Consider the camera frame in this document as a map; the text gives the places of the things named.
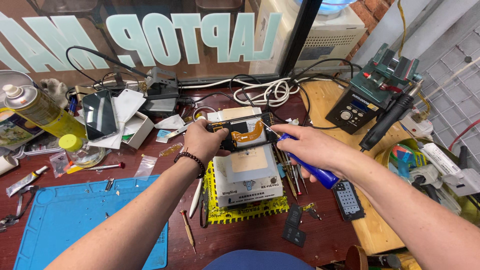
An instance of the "red brick wall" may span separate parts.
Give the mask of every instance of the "red brick wall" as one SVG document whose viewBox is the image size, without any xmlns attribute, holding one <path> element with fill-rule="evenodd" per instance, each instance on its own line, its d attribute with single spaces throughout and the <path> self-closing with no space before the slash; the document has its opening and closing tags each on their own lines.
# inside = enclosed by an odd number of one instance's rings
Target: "red brick wall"
<svg viewBox="0 0 480 270">
<path fill-rule="evenodd" d="M 347 56 L 347 60 L 350 61 L 355 53 L 357 53 L 360 46 L 362 46 L 365 40 L 367 40 L 370 33 L 375 29 L 378 22 L 383 18 L 394 1 L 395 0 L 358 0 L 350 5 L 353 11 L 355 11 L 358 17 L 365 24 L 367 32 L 363 34 L 359 42 Z"/>
</svg>

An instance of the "black frame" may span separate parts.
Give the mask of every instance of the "black frame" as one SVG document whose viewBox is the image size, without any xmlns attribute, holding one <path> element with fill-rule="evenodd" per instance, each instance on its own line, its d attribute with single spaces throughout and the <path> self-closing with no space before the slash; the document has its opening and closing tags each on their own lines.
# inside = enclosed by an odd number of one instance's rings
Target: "black frame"
<svg viewBox="0 0 480 270">
<path fill-rule="evenodd" d="M 300 6 L 299 14 L 295 21 L 295 25 L 292 29 L 292 34 L 288 40 L 286 57 L 280 65 L 280 70 L 278 74 L 252 74 L 257 78 L 261 83 L 267 83 L 280 78 L 288 76 L 295 67 L 298 57 L 300 56 L 301 50 L 305 41 L 307 40 L 308 33 L 312 27 L 313 22 L 317 16 L 320 5 L 323 0 L 303 0 Z M 229 79 L 229 77 L 213 77 L 213 78 L 189 78 L 185 80 L 179 80 L 183 86 L 192 86 L 199 84 L 212 84 L 217 83 L 223 80 Z M 251 78 L 241 78 L 242 81 L 248 83 L 255 83 Z M 239 87 L 243 84 L 232 82 L 232 86 Z M 219 84 L 212 86 L 210 88 L 223 88 L 228 87 L 228 82 L 224 84 Z"/>
</svg>

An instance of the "spray can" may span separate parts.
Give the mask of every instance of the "spray can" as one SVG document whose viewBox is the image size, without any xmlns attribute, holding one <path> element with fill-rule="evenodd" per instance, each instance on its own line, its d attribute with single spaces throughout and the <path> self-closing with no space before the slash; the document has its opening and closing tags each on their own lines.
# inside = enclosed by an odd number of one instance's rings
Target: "spray can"
<svg viewBox="0 0 480 270">
<path fill-rule="evenodd" d="M 33 86 L 3 86 L 5 105 L 55 137 L 73 134 L 85 138 L 85 126 Z"/>
</svg>

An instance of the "smartphone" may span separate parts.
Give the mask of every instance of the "smartphone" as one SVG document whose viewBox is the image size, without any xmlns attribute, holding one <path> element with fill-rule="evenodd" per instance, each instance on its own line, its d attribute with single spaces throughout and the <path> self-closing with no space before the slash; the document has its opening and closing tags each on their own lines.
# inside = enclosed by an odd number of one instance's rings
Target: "smartphone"
<svg viewBox="0 0 480 270">
<path fill-rule="evenodd" d="M 82 98 L 85 129 L 89 141 L 98 141 L 118 133 L 117 117 L 108 90 L 101 90 Z"/>
<path fill-rule="evenodd" d="M 276 142 L 277 136 L 269 128 L 273 124 L 273 115 L 268 112 L 210 123 L 206 129 L 209 132 L 215 132 L 228 128 L 229 133 L 221 142 L 220 149 L 235 152 Z"/>
</svg>

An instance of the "gold screwdriver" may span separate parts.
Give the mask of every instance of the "gold screwdriver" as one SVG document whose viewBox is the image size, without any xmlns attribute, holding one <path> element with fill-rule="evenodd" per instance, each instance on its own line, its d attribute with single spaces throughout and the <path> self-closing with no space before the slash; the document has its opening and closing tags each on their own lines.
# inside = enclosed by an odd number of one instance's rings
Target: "gold screwdriver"
<svg viewBox="0 0 480 270">
<path fill-rule="evenodd" d="M 285 171 L 285 175 L 287 176 L 288 185 L 290 185 L 290 189 L 292 190 L 292 194 L 293 194 L 293 196 L 295 197 L 295 200 L 298 202 L 298 200 L 297 200 L 297 192 L 295 192 L 295 188 L 293 187 L 292 180 L 290 179 L 290 173 L 289 173 L 289 170 L 288 170 L 288 166 L 285 166 L 285 162 L 284 162 L 284 160 L 283 160 L 283 157 L 282 157 L 282 155 L 280 154 L 280 151 L 278 150 L 278 148 L 276 147 L 276 145 L 273 145 L 273 146 L 274 146 L 274 149 L 275 149 L 275 153 L 276 153 L 277 159 L 278 159 L 278 161 L 282 164 L 283 170 Z"/>
<path fill-rule="evenodd" d="M 190 241 L 190 244 L 193 247 L 193 251 L 195 252 L 195 254 L 197 254 L 197 251 L 195 250 L 195 241 L 193 239 L 192 229 L 190 228 L 190 225 L 188 224 L 187 216 L 185 215 L 186 212 L 187 211 L 182 210 L 180 211 L 180 214 L 183 216 L 183 221 L 185 222 L 185 230 L 187 230 L 188 240 Z"/>
</svg>

